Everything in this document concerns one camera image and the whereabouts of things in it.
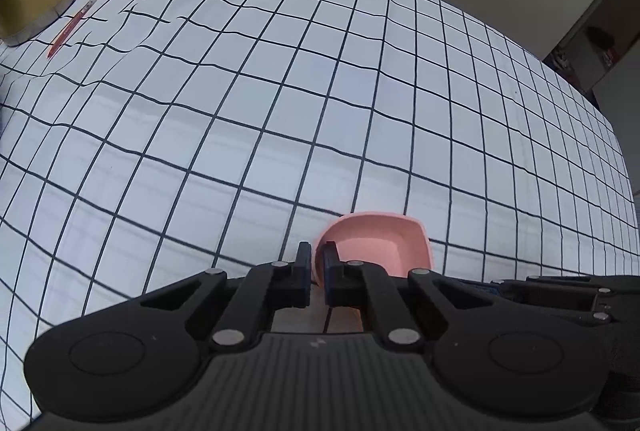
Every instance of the tablecloth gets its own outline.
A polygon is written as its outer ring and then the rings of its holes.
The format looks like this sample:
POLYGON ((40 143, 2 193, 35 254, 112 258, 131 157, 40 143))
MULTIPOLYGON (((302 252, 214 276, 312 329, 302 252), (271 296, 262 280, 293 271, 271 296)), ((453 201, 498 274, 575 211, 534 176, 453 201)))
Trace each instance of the tablecloth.
POLYGON ((418 218, 454 277, 639 271, 609 122, 445 2, 98 0, 48 60, 65 18, 0 50, 9 429, 51 325, 290 260, 349 212, 418 218))

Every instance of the white tablecloth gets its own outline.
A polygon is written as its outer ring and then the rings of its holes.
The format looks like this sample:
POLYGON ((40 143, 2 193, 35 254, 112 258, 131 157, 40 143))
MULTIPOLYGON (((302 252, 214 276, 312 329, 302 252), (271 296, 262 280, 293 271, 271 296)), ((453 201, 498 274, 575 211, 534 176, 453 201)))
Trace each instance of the white tablecloth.
POLYGON ((65 21, 0 53, 10 429, 50 325, 292 259, 341 214, 419 218, 454 277, 639 271, 609 122, 444 2, 99 0, 48 60, 65 21))

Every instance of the red pen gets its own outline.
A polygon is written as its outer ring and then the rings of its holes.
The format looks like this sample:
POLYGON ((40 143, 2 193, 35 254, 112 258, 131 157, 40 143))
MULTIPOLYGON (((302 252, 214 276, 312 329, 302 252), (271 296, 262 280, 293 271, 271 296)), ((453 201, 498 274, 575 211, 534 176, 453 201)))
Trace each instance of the red pen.
POLYGON ((71 18, 71 20, 69 20, 69 23, 67 23, 60 34, 58 34, 58 37, 53 42, 53 46, 49 50, 49 54, 47 54, 47 58, 52 57, 59 50, 59 48, 62 46, 62 43, 64 43, 66 41, 66 38, 69 37, 69 34, 71 34, 71 31, 76 27, 78 22, 82 20, 82 17, 90 8, 94 6, 94 3, 97 1, 98 0, 89 0, 88 2, 86 2, 86 5, 83 8, 76 12, 76 15, 71 18))

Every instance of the grid pattern tablecloth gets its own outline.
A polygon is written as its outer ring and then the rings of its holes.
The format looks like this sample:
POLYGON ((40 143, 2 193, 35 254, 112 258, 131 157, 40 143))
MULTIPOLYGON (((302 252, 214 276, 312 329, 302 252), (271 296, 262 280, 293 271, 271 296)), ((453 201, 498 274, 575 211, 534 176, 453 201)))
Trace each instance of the grid pattern tablecloth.
POLYGON ((456 277, 639 271, 609 122, 443 2, 99 0, 48 60, 65 21, 0 54, 10 429, 50 325, 292 259, 344 213, 419 218, 456 277))

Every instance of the screw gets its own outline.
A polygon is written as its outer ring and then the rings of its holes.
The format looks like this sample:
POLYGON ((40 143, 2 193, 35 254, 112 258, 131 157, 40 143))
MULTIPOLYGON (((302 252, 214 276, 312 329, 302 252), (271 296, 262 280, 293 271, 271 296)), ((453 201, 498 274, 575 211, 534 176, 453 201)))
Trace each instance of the screw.
POLYGON ((220 346, 239 345, 244 341, 244 334, 239 330, 221 330, 213 334, 213 342, 220 346))
POLYGON ((420 334, 411 328, 396 328, 389 332, 388 337, 396 345, 413 345, 420 340, 420 334))

